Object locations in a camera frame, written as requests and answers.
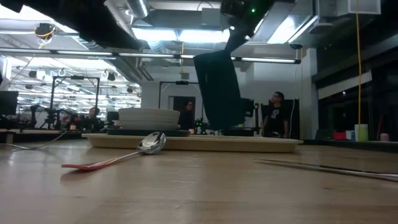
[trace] red object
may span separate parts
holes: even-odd
[[[62,168],[75,168],[75,169],[80,169],[80,170],[98,170],[98,169],[102,169],[104,167],[108,167],[110,165],[113,164],[117,164],[118,162],[123,161],[124,159],[128,159],[128,157],[131,157],[135,154],[138,154],[140,152],[134,152],[122,157],[117,157],[117,158],[113,158],[113,159],[108,159],[105,161],[101,161],[101,162],[94,162],[91,164],[82,164],[82,165],[77,165],[77,164],[62,164],[61,167]]]
[[[346,133],[333,133],[333,139],[334,140],[347,140],[346,139]]]

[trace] wall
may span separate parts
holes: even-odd
[[[241,96],[254,99],[256,103],[268,104],[275,91],[281,91],[286,99],[300,99],[300,126],[302,138],[313,139],[318,129],[318,95],[311,76],[317,72],[316,50],[307,51],[300,65],[278,63],[254,63],[246,72],[237,70]],[[160,107],[167,109],[170,96],[194,96],[197,105],[195,114],[201,116],[202,99],[199,89],[194,86],[162,85]],[[142,84],[143,108],[157,108],[159,82]],[[253,127],[254,120],[246,119],[245,126]]]
[[[202,98],[198,85],[162,84],[160,108],[169,108],[170,96],[194,96],[196,98],[195,116],[201,118]],[[142,84],[141,108],[158,108],[159,82],[145,82]]]

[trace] door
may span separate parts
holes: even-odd
[[[175,96],[174,100],[173,100],[173,110],[182,112],[185,111],[185,107],[187,105],[188,102],[192,102],[193,103],[193,117],[195,117],[195,100],[196,98],[194,96]]]

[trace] white bowl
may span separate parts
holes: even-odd
[[[180,112],[151,108],[119,109],[123,129],[168,131],[176,130]]]

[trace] spoon bowl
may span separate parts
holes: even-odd
[[[155,132],[145,137],[137,146],[137,150],[147,155],[155,154],[162,150],[166,144],[166,135]]]

